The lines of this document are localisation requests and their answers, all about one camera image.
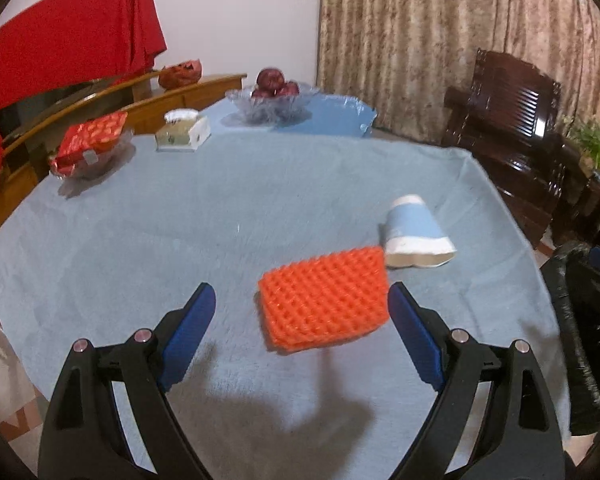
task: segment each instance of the orange sponge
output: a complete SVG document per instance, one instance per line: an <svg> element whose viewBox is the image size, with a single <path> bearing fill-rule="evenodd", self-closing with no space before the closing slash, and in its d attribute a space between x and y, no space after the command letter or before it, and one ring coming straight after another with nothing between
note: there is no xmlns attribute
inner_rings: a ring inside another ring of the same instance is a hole
<svg viewBox="0 0 600 480"><path fill-rule="evenodd" d="M258 286L270 338L287 351L361 336L389 319L389 283L380 247L270 270Z"/></svg>

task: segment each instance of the patterned curtain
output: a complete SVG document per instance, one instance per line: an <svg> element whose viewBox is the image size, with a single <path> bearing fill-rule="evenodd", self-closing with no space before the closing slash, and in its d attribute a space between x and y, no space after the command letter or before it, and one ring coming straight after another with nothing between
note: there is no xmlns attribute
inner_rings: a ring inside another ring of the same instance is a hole
<svg viewBox="0 0 600 480"><path fill-rule="evenodd" d="M376 125L438 142L448 86L478 47L562 83L560 111L600 120L600 10L592 0L322 0L318 85L378 110Z"/></svg>

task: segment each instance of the red cloth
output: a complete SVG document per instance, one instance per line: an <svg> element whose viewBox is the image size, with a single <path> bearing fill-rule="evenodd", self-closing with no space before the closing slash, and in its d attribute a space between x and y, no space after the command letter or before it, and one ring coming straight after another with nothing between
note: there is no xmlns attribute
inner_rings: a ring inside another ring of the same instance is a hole
<svg viewBox="0 0 600 480"><path fill-rule="evenodd" d="M51 89L145 70L164 50L154 0L42 0L0 28L0 109Z"/></svg>

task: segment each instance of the tiled floor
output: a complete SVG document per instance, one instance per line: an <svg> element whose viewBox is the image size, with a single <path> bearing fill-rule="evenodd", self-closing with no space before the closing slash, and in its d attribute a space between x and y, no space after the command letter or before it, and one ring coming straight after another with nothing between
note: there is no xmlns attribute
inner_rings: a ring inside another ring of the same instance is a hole
<svg viewBox="0 0 600 480"><path fill-rule="evenodd" d="M535 253L538 266L553 251L550 238L544 242ZM38 447L47 407L47 400L31 384L0 330L0 432L33 472L38 467ZM567 450L575 462L582 460L592 439L593 436L571 439Z"/></svg>

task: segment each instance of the red apple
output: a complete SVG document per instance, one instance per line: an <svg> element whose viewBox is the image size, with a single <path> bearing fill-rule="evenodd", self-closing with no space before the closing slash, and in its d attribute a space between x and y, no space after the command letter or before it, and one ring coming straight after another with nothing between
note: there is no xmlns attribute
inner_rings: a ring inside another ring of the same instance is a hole
<svg viewBox="0 0 600 480"><path fill-rule="evenodd" d="M269 98L273 97L273 93L269 92L269 90L265 90L263 88L256 88L253 92L251 92L251 98Z"/></svg>
<svg viewBox="0 0 600 480"><path fill-rule="evenodd" d="M277 68L265 68L258 74L258 88L277 92L285 85L285 76Z"/></svg>
<svg viewBox="0 0 600 480"><path fill-rule="evenodd" d="M276 97L284 95L298 95L299 93L300 88L298 87L298 83L295 81L287 81L284 86L276 92Z"/></svg>

